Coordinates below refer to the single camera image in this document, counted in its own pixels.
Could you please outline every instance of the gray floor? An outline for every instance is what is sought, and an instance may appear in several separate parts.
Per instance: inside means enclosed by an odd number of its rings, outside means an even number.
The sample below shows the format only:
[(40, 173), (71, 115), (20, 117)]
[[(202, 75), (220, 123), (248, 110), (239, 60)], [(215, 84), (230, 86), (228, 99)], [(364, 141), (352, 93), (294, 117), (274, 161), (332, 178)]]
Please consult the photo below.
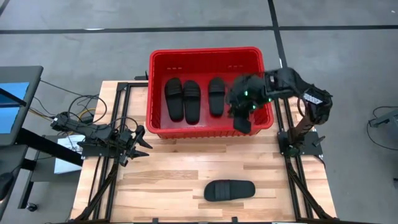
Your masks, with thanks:
[[(274, 2), (280, 26), (398, 24), (395, 0)], [(0, 17), (0, 29), (217, 25), (272, 25), (267, 1), (11, 0)], [(326, 135), (322, 144), (338, 216), (396, 223), (398, 190), (392, 178), (398, 177), (398, 152), (373, 145), (366, 123), (375, 107), (398, 105), (398, 30), (283, 31), (281, 35), (289, 66), (334, 96), (329, 122), (317, 129)], [(262, 50), (267, 69), (279, 68), (272, 31), (0, 35), (0, 66), (42, 65), (43, 80), (96, 94), (102, 80), (143, 75), (153, 50), (248, 45)], [(67, 110), (74, 99), (43, 83), (36, 97), (52, 113)], [(36, 101), (33, 107), (41, 109)], [(48, 122), (32, 115), (24, 126), (39, 134), (54, 133)], [(385, 128), (372, 129), (371, 135), (398, 147), (386, 137)], [(16, 210), (26, 176), (24, 172), (18, 178), (1, 223), (63, 222), (78, 175), (67, 183), (35, 185), (30, 201), (40, 210), (34, 213)]]

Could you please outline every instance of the red plastic crate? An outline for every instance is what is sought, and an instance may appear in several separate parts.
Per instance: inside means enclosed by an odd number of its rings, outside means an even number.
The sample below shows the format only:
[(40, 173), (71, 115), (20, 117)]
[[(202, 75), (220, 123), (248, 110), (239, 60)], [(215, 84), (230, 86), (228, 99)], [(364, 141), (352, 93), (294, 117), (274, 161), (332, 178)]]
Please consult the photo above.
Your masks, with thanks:
[[(147, 129), (164, 139), (244, 135), (233, 128), (227, 104), (222, 117), (210, 115), (208, 84), (212, 78), (221, 77), (226, 86), (232, 86), (233, 80), (244, 73), (263, 71), (262, 54), (256, 47), (156, 50), (150, 55), (149, 62)], [(193, 80), (200, 86), (200, 120), (196, 125), (187, 124), (185, 119), (173, 122), (169, 117), (164, 86), (174, 77), (178, 77), (182, 85)], [(274, 122), (271, 105), (266, 104), (255, 111), (250, 120), (252, 130), (248, 135), (271, 127)]]

